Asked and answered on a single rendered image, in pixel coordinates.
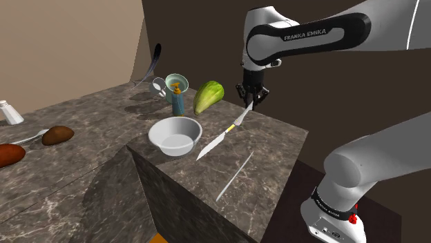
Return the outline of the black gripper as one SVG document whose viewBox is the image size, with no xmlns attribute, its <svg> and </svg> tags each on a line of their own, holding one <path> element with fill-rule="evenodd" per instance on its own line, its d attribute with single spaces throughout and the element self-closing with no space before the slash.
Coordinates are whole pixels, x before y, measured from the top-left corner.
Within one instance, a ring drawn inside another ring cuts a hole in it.
<svg viewBox="0 0 431 243">
<path fill-rule="evenodd" d="M 263 86 L 265 72 L 264 70 L 247 70 L 243 69 L 243 82 L 236 84 L 236 90 L 238 91 L 239 97 L 245 103 L 245 108 L 250 104 L 249 93 L 253 93 L 253 108 L 260 104 L 266 96 L 269 94 L 269 90 Z"/>
</svg>

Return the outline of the green lettuce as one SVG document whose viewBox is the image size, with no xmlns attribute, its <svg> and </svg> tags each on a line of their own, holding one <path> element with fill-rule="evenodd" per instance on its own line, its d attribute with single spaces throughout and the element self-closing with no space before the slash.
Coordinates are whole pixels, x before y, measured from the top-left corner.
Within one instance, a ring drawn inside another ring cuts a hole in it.
<svg viewBox="0 0 431 243">
<path fill-rule="evenodd" d="M 224 88 L 216 81 L 208 81 L 201 85 L 193 99 L 193 112 L 199 115 L 208 107 L 224 97 Z"/>
</svg>

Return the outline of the silver knife with yellow band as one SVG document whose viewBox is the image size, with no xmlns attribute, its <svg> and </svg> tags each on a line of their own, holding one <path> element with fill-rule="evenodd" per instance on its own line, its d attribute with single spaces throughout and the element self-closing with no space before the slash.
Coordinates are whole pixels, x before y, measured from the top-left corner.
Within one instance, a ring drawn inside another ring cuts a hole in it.
<svg viewBox="0 0 431 243">
<path fill-rule="evenodd" d="M 253 108 L 253 101 L 245 108 L 245 110 L 242 112 L 242 114 L 228 127 L 224 132 L 222 132 L 220 135 L 218 135 L 213 141 L 208 143 L 199 153 L 197 160 L 199 160 L 201 157 L 206 155 L 210 150 L 212 150 L 214 147 L 216 147 L 225 137 L 225 135 L 235 128 L 236 126 L 240 126 L 243 119 L 245 118 L 246 114 L 252 110 Z"/>
</svg>

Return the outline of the blue soap bottle orange pump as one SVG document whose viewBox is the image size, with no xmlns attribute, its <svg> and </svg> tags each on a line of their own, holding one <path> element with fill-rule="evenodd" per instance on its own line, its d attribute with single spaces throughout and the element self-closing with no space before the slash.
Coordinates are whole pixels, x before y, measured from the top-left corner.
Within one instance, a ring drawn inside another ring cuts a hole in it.
<svg viewBox="0 0 431 243">
<path fill-rule="evenodd" d="M 173 115 L 177 117 L 184 116 L 184 101 L 182 91 L 179 89 L 179 82 L 171 84 L 174 90 L 171 94 L 171 104 Z"/>
</svg>

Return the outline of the pale green bowl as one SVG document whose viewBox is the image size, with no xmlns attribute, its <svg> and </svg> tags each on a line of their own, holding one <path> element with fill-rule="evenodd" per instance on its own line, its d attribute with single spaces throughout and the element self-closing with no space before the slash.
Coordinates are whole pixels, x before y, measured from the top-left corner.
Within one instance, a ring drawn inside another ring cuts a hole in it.
<svg viewBox="0 0 431 243">
<path fill-rule="evenodd" d="M 181 93 L 185 93 L 189 87 L 188 80 L 184 76 L 177 73 L 168 75 L 165 79 L 165 84 L 166 84 L 165 92 L 166 92 L 166 100 L 170 104 L 172 100 L 172 94 L 174 91 L 174 86 L 172 86 L 172 84 L 174 83 L 179 83 L 178 88 L 181 90 Z"/>
</svg>

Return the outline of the thin grey rod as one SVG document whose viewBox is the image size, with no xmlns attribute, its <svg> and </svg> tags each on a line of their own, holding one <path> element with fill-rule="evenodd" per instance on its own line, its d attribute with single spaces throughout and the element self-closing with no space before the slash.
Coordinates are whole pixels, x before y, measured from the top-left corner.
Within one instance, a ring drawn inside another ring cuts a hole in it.
<svg viewBox="0 0 431 243">
<path fill-rule="evenodd" d="M 222 189 L 222 191 L 219 193 L 219 195 L 216 197 L 215 201 L 218 202 L 219 199 L 223 196 L 225 191 L 229 188 L 229 186 L 232 184 L 232 182 L 235 180 L 235 178 L 238 176 L 238 174 L 241 172 L 241 170 L 245 167 L 247 162 L 250 160 L 252 155 L 254 154 L 254 151 L 250 153 L 248 158 L 244 161 L 244 163 L 241 165 L 241 167 L 236 171 L 236 173 L 233 175 L 233 177 L 229 180 L 229 182 L 225 185 L 225 187 Z"/>
</svg>

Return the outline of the white bowl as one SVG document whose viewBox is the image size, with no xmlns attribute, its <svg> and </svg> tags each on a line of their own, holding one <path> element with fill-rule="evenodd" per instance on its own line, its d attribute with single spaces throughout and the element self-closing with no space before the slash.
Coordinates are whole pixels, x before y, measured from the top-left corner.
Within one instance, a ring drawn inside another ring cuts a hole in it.
<svg viewBox="0 0 431 243">
<path fill-rule="evenodd" d="M 162 119 L 148 132 L 150 142 L 170 157 L 180 157 L 190 153 L 201 135 L 201 125 L 189 117 Z"/>
</svg>

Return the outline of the white mug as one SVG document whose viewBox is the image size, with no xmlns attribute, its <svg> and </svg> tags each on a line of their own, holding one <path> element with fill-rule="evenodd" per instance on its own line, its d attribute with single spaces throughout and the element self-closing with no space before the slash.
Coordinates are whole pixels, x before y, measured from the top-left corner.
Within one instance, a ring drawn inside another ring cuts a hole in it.
<svg viewBox="0 0 431 243">
<path fill-rule="evenodd" d="M 149 86 L 149 90 L 153 95 L 159 95 L 161 97 L 166 97 L 165 88 L 166 83 L 163 78 L 160 77 L 156 77 Z"/>
</svg>

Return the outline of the black curved ladle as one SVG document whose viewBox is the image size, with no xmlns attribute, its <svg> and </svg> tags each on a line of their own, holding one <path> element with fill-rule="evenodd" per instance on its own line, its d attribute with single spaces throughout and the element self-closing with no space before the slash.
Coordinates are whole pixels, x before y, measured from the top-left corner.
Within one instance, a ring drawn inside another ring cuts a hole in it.
<svg viewBox="0 0 431 243">
<path fill-rule="evenodd" d="M 155 67 L 157 66 L 158 60 L 160 58 L 161 50 L 162 50 L 161 44 L 157 43 L 156 46 L 155 46 L 155 48 L 154 48 L 154 52 L 153 52 L 153 57 L 152 57 L 151 63 L 149 65 L 148 70 L 146 71 L 145 76 L 143 78 L 141 78 L 139 81 L 133 82 L 133 87 L 131 88 L 131 90 L 133 90 L 137 86 L 139 86 L 154 71 Z"/>
</svg>

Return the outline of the silver spoon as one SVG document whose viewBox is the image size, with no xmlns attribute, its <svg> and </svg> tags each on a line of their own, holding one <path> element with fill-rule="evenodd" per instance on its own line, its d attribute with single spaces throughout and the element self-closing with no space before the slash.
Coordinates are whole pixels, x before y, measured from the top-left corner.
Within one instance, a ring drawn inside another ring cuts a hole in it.
<svg viewBox="0 0 431 243">
<path fill-rule="evenodd" d="M 32 137 L 25 138 L 25 139 L 22 139 L 22 140 L 19 140 L 19 141 L 16 141 L 16 142 L 10 142 L 9 144 L 15 144 L 15 145 L 23 144 L 23 143 L 29 142 L 32 139 L 36 139 L 36 138 L 44 135 L 48 131 L 49 131 L 49 129 L 43 129 L 43 130 L 39 131 L 36 135 L 34 135 Z"/>
</svg>

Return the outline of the white salt shaker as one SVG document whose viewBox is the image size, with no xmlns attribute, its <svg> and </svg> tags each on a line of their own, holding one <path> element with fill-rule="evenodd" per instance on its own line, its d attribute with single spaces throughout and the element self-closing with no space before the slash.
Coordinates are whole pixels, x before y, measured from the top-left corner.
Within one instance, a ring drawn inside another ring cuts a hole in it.
<svg viewBox="0 0 431 243">
<path fill-rule="evenodd" d="M 24 118 L 6 100 L 0 100 L 0 110 L 9 125 L 20 124 L 24 121 Z"/>
</svg>

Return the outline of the reddish brown potato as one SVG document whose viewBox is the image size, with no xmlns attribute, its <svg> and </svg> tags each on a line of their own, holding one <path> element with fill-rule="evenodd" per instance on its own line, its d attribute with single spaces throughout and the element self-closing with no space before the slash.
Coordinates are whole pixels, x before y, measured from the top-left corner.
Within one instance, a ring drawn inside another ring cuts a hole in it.
<svg viewBox="0 0 431 243">
<path fill-rule="evenodd" d="M 25 157 L 26 151 L 16 144 L 0 144 L 0 168 L 15 164 Z"/>
</svg>

